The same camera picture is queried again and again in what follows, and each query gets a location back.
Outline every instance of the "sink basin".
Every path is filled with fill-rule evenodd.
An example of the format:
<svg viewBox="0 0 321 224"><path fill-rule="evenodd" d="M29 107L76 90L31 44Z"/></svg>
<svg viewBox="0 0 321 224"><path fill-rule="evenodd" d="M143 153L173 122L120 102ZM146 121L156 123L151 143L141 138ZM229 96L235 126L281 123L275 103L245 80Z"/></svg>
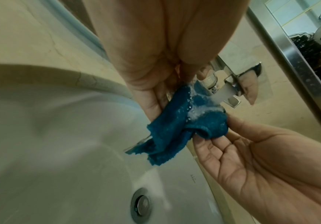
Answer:
<svg viewBox="0 0 321 224"><path fill-rule="evenodd" d="M145 188L147 223L223 223L211 190L184 149L162 166L124 149L149 135L132 100L60 87L0 88L0 223L134 223Z"/></svg>

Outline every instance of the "hand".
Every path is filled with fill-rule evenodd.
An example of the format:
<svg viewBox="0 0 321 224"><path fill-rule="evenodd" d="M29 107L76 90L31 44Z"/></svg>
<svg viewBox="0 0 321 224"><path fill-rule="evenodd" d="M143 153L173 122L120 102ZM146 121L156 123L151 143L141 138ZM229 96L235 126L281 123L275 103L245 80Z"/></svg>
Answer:
<svg viewBox="0 0 321 224"><path fill-rule="evenodd" d="M194 136L200 163L262 224L321 223L321 144L228 116L232 131Z"/></svg>
<svg viewBox="0 0 321 224"><path fill-rule="evenodd" d="M110 61L150 120L236 29L249 0L84 0Z"/></svg>

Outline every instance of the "blue cloth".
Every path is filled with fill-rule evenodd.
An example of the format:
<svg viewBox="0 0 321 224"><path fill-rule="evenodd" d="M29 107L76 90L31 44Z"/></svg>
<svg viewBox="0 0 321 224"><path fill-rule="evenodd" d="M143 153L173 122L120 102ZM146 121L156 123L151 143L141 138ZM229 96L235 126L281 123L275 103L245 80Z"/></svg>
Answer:
<svg viewBox="0 0 321 224"><path fill-rule="evenodd" d="M150 163L160 166L180 152L194 133L205 139L225 135L227 116L222 111L199 82L183 86L161 115L147 126L152 138L139 142L126 153L147 153Z"/></svg>

